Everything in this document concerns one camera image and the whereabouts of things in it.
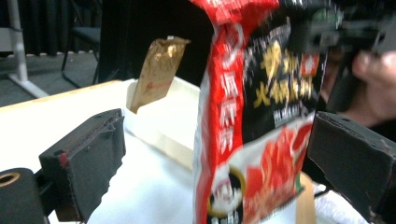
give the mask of chair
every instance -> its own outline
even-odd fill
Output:
[[[96,16],[98,16],[102,11],[102,3],[99,0],[69,0],[73,11],[75,13],[74,19],[74,27],[70,30],[67,46],[64,51],[64,61],[62,63],[62,76],[63,78],[70,82],[72,85],[80,88],[81,86],[77,84],[74,80],[68,77],[64,71],[67,62],[68,51],[70,50],[73,40],[75,38],[79,38],[83,42],[86,42],[90,45],[93,55],[97,62],[99,62],[99,46],[100,46],[100,34],[101,28],[94,27],[94,22]],[[84,21],[81,17],[80,11],[82,9],[89,10],[91,12],[91,24],[84,24]],[[92,85],[97,81],[98,75],[98,66],[96,66]]]

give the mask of snack bag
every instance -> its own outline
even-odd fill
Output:
[[[325,55],[287,49],[277,0],[191,0],[215,32],[194,142],[194,223],[257,223],[299,190]]]

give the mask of black curtain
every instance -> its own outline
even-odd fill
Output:
[[[177,76],[199,86],[213,35],[203,10],[188,0],[103,0],[99,82],[138,78],[151,42],[169,35],[191,40]]]
[[[9,26],[7,1],[0,5],[0,26]],[[47,53],[56,55],[64,52],[69,30],[74,25],[75,14],[69,0],[18,0],[23,42],[27,54]],[[91,21],[88,9],[80,10],[83,20]],[[101,25],[99,14],[92,26]],[[72,47],[74,52],[88,51],[89,46],[77,39]]]

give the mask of table surface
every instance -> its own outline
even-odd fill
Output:
[[[97,113],[124,108],[127,81],[111,81],[76,91],[0,107],[0,171],[24,167],[37,172],[38,155]],[[123,165],[88,223],[191,223],[191,171],[125,132]],[[312,183],[297,200],[298,223],[315,222]],[[279,213],[271,223],[284,223]],[[55,213],[49,222],[59,223]]]

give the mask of person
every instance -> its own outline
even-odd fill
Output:
[[[321,96],[329,99],[343,53],[329,52]],[[374,127],[384,121],[396,119],[396,51],[375,55],[361,51],[354,58],[352,71],[361,80],[350,108],[341,115],[365,127]]]

